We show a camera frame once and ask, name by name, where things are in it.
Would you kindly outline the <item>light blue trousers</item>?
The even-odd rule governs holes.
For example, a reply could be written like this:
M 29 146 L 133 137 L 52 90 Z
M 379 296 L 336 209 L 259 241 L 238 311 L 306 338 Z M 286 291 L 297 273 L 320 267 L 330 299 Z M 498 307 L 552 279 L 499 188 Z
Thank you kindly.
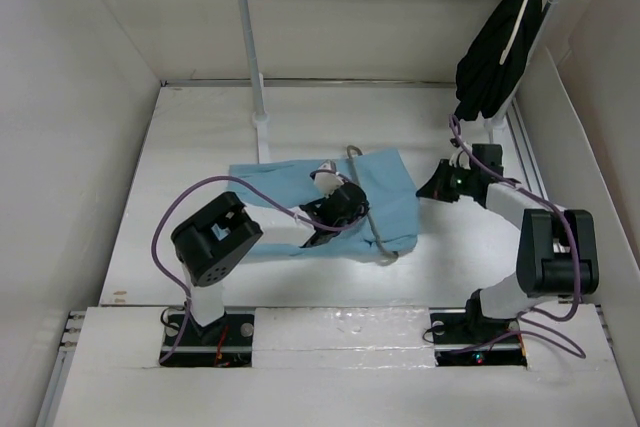
M 234 164 L 229 167 L 229 174 L 292 209 L 320 197 L 310 174 L 323 162 L 322 159 L 304 159 L 267 164 Z M 355 158 L 355 167 L 384 247 L 398 253 L 411 251 L 420 233 L 419 201 L 415 196 L 415 184 L 399 152 L 386 149 L 358 156 Z M 301 248 L 289 242 L 260 242 L 248 256 L 260 260 L 280 257 L 373 258 L 379 253 L 370 223 L 363 220 L 357 227 L 318 247 Z

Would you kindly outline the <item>grey plastic hanger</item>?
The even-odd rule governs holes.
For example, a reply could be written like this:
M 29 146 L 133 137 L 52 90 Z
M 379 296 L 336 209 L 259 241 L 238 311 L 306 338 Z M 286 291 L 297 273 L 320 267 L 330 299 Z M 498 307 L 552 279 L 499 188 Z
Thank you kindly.
M 349 169 L 352 174 L 352 181 L 358 186 L 361 185 L 361 182 L 357 170 L 356 158 L 362 155 L 363 152 L 359 147 L 355 145 L 348 145 L 346 147 L 347 162 L 349 163 Z M 374 236 L 374 243 L 381 256 L 380 264 L 382 266 L 389 266 L 393 264 L 399 258 L 399 253 L 397 251 L 388 250 L 385 247 L 371 210 L 367 212 L 367 220 Z

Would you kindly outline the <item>white plastic hanger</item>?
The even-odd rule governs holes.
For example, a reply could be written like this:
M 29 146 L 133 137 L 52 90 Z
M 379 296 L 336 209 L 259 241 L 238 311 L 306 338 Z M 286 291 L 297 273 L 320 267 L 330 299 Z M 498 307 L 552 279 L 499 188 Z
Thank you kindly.
M 500 59 L 499 59 L 499 65 L 502 66 L 504 65 L 504 63 L 507 60 L 507 57 L 509 56 L 509 53 L 513 47 L 513 44 L 515 43 L 516 37 L 518 35 L 518 31 L 521 25 L 521 22 L 523 20 L 527 5 L 528 5 L 529 0 L 523 0 L 520 6 L 520 9 L 518 11 L 518 14 L 516 16 L 515 22 L 514 22 L 514 26 L 513 29 L 511 31 L 511 35 L 507 41 L 507 44 L 505 46 L 505 48 L 503 49 Z

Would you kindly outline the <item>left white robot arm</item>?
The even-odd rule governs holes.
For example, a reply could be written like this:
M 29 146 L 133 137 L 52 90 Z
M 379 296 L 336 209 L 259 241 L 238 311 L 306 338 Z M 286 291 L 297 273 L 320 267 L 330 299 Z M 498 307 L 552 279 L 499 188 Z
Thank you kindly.
M 295 208 L 248 204 L 233 191 L 215 197 L 171 233 L 185 274 L 190 334 L 203 344 L 220 337 L 228 323 L 221 282 L 251 250 L 314 252 L 358 226 L 369 210 L 365 192 L 342 179 Z

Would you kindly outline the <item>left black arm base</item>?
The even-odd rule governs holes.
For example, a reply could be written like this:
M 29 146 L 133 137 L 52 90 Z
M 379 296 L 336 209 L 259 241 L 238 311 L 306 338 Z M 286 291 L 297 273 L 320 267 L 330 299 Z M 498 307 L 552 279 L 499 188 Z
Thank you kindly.
M 245 368 L 252 364 L 254 310 L 231 310 L 212 327 L 188 320 L 182 336 L 182 309 L 165 309 L 159 365 L 167 368 Z

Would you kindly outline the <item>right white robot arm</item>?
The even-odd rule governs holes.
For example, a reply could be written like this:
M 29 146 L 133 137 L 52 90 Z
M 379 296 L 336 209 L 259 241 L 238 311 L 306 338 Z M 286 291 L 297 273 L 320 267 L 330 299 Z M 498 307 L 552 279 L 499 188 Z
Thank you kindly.
M 506 178 L 502 156 L 498 144 L 462 145 L 416 192 L 446 203 L 468 197 L 519 230 L 514 273 L 466 302 L 462 328 L 476 341 L 529 312 L 568 322 L 599 286 L 592 214 L 561 208 Z

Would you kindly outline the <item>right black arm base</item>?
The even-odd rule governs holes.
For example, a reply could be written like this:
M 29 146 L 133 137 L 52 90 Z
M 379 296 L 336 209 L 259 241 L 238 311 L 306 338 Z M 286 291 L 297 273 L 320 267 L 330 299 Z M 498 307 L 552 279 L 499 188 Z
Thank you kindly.
M 423 340 L 433 347 L 435 365 L 444 367 L 526 367 L 519 336 L 509 336 L 510 320 L 473 324 L 464 309 L 431 309 Z

